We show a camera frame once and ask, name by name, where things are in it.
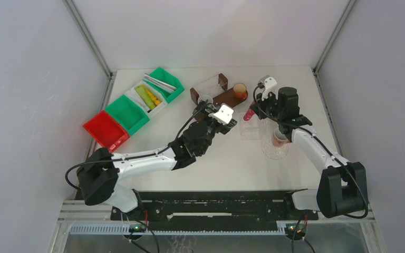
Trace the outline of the pink printed white mug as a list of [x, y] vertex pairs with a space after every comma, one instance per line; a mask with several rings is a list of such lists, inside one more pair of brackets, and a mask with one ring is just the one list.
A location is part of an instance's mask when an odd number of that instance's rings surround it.
[[280, 148], [284, 145], [288, 144], [290, 141], [286, 138], [284, 134], [282, 134], [279, 128], [276, 128], [272, 135], [272, 145], [274, 147]]

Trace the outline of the pink toothpaste tube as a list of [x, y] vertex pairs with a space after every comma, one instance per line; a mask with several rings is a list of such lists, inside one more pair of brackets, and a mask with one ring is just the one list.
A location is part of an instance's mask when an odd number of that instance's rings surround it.
[[253, 116], [255, 115], [255, 112], [252, 109], [248, 109], [247, 112], [243, 116], [243, 120], [245, 122], [249, 121]]

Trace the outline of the clear acrylic organizer rack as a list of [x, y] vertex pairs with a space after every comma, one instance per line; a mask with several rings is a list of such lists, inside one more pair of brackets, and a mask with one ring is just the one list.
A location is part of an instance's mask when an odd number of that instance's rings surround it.
[[227, 90], [228, 87], [228, 78], [222, 74], [216, 74], [196, 85], [194, 88], [199, 95], [209, 95], [212, 98], [223, 93]]

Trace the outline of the brown ceramic cup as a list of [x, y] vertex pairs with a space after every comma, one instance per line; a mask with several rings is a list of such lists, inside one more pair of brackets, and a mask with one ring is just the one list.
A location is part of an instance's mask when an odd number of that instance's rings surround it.
[[247, 87], [243, 83], [236, 83], [233, 86], [233, 92], [234, 92], [234, 96], [238, 99], [244, 100], [244, 99], [247, 99], [247, 97], [248, 97]]

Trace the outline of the green toothpaste tube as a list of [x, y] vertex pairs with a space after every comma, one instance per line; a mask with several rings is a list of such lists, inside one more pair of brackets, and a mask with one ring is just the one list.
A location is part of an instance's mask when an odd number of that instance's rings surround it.
[[137, 92], [137, 94], [141, 97], [143, 102], [146, 104], [146, 106], [149, 108], [149, 110], [153, 110], [156, 106], [153, 104], [153, 102], [150, 100], [148, 97], [147, 93], [145, 92], [143, 85], [136, 86], [134, 90]]

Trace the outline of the grey handled white mug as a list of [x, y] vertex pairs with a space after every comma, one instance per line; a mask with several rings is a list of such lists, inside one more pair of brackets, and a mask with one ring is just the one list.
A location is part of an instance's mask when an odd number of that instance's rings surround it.
[[200, 95], [197, 102], [198, 107], [205, 108], [213, 105], [213, 98], [209, 95]]

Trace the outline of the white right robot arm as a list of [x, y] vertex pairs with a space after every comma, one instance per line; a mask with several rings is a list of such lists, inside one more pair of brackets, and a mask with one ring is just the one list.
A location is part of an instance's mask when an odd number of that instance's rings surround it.
[[254, 92], [253, 99], [250, 109], [259, 119], [276, 122], [279, 132], [308, 157], [321, 176], [316, 189], [292, 193], [292, 200], [283, 206], [284, 214], [298, 219], [310, 210], [327, 218], [366, 218], [369, 201], [365, 167], [360, 162], [350, 162], [323, 143], [312, 122], [300, 113], [297, 90], [283, 87], [277, 93]]

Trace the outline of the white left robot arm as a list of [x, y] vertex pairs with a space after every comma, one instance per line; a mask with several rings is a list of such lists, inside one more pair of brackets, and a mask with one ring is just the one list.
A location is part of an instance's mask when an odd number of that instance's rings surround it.
[[226, 104], [200, 104], [165, 147], [138, 153], [97, 149], [75, 165], [84, 203], [87, 206], [106, 203], [132, 220], [139, 219], [144, 212], [140, 195], [121, 182], [144, 173], [182, 169], [196, 162], [197, 157], [207, 152], [217, 133], [227, 134], [237, 124], [233, 113]]

